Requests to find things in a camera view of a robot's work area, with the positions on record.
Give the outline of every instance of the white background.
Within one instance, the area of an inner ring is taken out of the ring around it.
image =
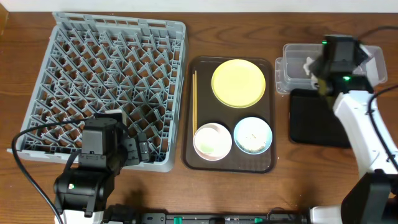
[[[12,11],[398,12],[398,0],[0,0]]]

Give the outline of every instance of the black tray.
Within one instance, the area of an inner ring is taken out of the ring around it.
[[[182,161],[191,169],[217,170],[230,172],[266,173],[276,164],[275,152],[275,125],[274,125],[274,79],[272,66],[264,59],[241,58],[257,65],[266,78],[266,91],[262,98],[253,106],[243,109],[230,108],[220,102],[211,89],[211,77],[216,68],[223,62],[237,58],[225,57],[197,57],[190,64],[190,80],[197,71],[197,128],[206,123],[219,123],[228,129],[233,137],[236,124],[243,118],[255,116],[263,119],[271,127],[273,140],[270,148],[259,155],[249,155],[241,151],[232,140],[229,154],[219,161],[202,159],[193,148],[192,136],[192,83],[190,86],[187,127],[185,130],[186,142],[182,151]]]

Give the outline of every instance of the yellow bowl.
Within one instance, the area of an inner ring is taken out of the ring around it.
[[[247,108],[263,96],[266,79],[255,64],[233,59],[222,63],[214,71],[211,88],[223,104],[232,108]]]

